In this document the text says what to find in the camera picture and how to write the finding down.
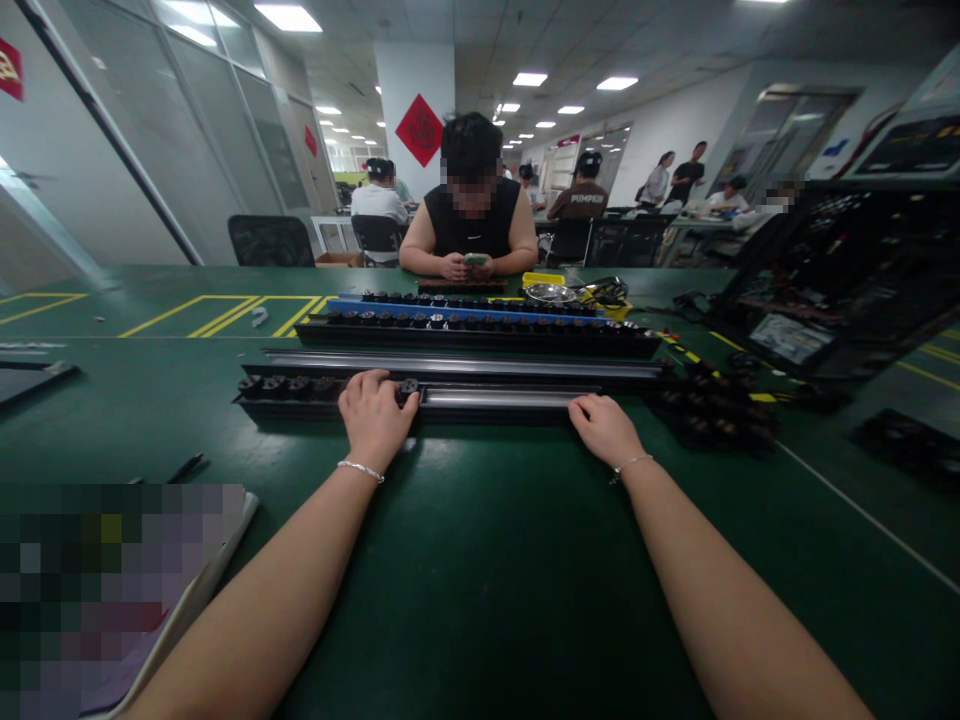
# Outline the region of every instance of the green workbench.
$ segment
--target green workbench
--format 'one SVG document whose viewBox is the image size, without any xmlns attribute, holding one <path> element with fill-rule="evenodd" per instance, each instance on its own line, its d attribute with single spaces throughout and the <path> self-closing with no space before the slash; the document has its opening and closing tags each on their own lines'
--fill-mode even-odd
<svg viewBox="0 0 960 720">
<path fill-rule="evenodd" d="M 617 273 L 637 306 L 716 292 L 731 277 Z M 0 414 L 0 472 L 157 482 L 204 452 L 211 463 L 189 482 L 242 483 L 262 502 L 232 576 L 347 452 L 335 423 L 258 428 L 230 404 L 241 364 L 298 346 L 292 322 L 328 295 L 413 288 L 399 270 L 129 267 L 4 301 L 0 341 L 66 347 L 0 358 L 62 359 L 83 374 Z M 271 318 L 254 329 L 258 300 Z M 676 319 L 632 319 L 669 325 L 703 357 L 730 351 Z M 859 453 L 825 448 L 829 420 L 784 411 L 790 451 L 809 467 L 787 451 L 768 461 L 685 451 L 641 403 L 624 404 L 644 445 L 878 717 L 948 717 L 960 705 L 960 595 L 818 479 L 834 455 L 849 473 Z M 335 610 L 277 716 L 710 717 L 609 475 L 572 428 L 422 426 L 375 496 Z M 944 552 L 955 557 L 953 540 Z"/>
</svg>

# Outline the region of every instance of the silver bracelet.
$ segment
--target silver bracelet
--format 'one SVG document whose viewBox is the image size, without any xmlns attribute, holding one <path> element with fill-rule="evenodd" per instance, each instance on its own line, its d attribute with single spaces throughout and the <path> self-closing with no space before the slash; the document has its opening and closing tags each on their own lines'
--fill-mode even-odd
<svg viewBox="0 0 960 720">
<path fill-rule="evenodd" d="M 613 477 L 610 478 L 610 484 L 611 484 L 611 485 L 616 485 L 618 482 L 620 482 L 620 471 L 623 470 L 623 469 L 624 469 L 627 465 L 629 465 L 630 463 L 635 463 L 635 462 L 637 462 L 637 460 L 653 460 L 653 455 L 647 455 L 647 454 L 637 455 L 635 458 L 630 458 L 629 460 L 627 460 L 627 461 L 626 461 L 623 465 L 621 465 L 620 467 L 614 468 L 614 469 L 613 469 Z"/>
<path fill-rule="evenodd" d="M 377 480 L 379 480 L 380 485 L 383 485 L 383 481 L 386 480 L 386 478 L 380 473 L 378 473 L 376 470 L 371 470 L 366 465 L 361 465 L 360 463 L 353 463 L 353 462 L 350 462 L 349 460 L 341 460 L 340 462 L 337 463 L 337 467 L 352 467 L 354 470 L 365 472 L 370 477 L 375 477 Z"/>
</svg>

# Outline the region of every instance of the stainless steel bowl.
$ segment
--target stainless steel bowl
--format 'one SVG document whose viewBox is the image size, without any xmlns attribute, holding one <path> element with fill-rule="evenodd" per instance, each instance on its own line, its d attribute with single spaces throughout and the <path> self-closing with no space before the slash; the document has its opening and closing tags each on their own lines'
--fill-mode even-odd
<svg viewBox="0 0 960 720">
<path fill-rule="evenodd" d="M 577 299 L 577 294 L 570 288 L 563 285 L 553 285 L 552 283 L 537 283 L 528 287 L 525 292 L 527 297 L 542 303 L 562 305 Z"/>
</svg>

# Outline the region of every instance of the cardboard box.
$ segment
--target cardboard box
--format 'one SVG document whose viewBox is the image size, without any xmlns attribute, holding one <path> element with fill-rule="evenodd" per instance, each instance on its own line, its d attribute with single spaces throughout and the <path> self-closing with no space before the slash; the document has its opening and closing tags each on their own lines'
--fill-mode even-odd
<svg viewBox="0 0 960 720">
<path fill-rule="evenodd" d="M 324 253 L 317 258 L 317 267 L 363 267 L 363 255 L 360 253 Z"/>
</svg>

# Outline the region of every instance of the brown t-shirt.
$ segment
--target brown t-shirt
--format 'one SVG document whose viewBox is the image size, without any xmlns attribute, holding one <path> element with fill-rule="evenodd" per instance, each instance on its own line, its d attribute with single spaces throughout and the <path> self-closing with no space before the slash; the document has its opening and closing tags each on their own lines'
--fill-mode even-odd
<svg viewBox="0 0 960 720">
<path fill-rule="evenodd" d="M 551 218 L 599 218 L 603 217 L 609 200 L 610 193 L 588 181 L 560 193 L 548 215 Z"/>
</svg>

